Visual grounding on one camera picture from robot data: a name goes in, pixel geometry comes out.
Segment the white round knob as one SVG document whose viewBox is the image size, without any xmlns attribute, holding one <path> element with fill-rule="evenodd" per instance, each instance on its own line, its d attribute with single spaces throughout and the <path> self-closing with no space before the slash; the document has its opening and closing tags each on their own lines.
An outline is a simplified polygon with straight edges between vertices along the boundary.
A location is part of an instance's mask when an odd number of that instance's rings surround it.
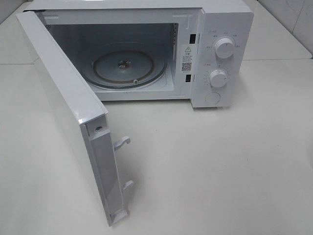
<svg viewBox="0 0 313 235">
<path fill-rule="evenodd" d="M 214 88 L 221 88 L 227 82 L 227 74 L 224 70 L 218 69 L 210 73 L 210 85 Z"/>
<path fill-rule="evenodd" d="M 219 37 L 214 42 L 214 51 L 218 58 L 227 59 L 231 57 L 235 50 L 235 41 L 228 36 Z"/>
</svg>

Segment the white warning label sticker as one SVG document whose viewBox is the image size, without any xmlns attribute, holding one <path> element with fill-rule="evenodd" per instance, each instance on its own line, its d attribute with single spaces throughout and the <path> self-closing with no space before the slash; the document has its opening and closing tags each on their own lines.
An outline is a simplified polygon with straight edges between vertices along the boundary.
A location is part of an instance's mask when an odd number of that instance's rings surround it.
<svg viewBox="0 0 313 235">
<path fill-rule="evenodd" d="M 181 73 L 193 72 L 196 48 L 195 44 L 184 44 L 181 46 L 180 65 Z"/>
</svg>

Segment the round white door button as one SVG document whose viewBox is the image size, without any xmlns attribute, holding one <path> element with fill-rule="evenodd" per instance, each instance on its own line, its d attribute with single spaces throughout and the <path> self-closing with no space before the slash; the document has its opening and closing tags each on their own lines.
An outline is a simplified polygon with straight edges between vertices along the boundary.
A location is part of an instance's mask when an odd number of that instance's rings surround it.
<svg viewBox="0 0 313 235">
<path fill-rule="evenodd" d="M 206 96 L 205 101 L 207 104 L 213 106 L 220 102 L 221 96 L 219 93 L 210 93 Z"/>
</svg>

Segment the white microwave oven body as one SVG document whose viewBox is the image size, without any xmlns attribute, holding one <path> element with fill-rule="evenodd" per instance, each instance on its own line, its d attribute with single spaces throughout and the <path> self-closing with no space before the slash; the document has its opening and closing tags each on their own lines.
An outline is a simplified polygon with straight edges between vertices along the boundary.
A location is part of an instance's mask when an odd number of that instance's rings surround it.
<svg viewBox="0 0 313 235">
<path fill-rule="evenodd" d="M 68 92 L 195 108 L 230 105 L 253 17 L 241 0 L 35 0 L 17 15 Z"/>
</svg>

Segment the white microwave door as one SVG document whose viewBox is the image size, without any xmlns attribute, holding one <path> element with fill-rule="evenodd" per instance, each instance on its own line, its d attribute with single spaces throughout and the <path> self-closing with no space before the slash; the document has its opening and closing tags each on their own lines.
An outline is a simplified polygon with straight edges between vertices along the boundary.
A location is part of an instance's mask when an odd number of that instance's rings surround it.
<svg viewBox="0 0 313 235">
<path fill-rule="evenodd" d="M 19 13 L 17 20 L 56 123 L 111 226 L 128 215 L 125 193 L 134 182 L 120 183 L 115 152 L 131 140 L 124 136 L 112 141 L 108 110 L 37 14 Z"/>
</svg>

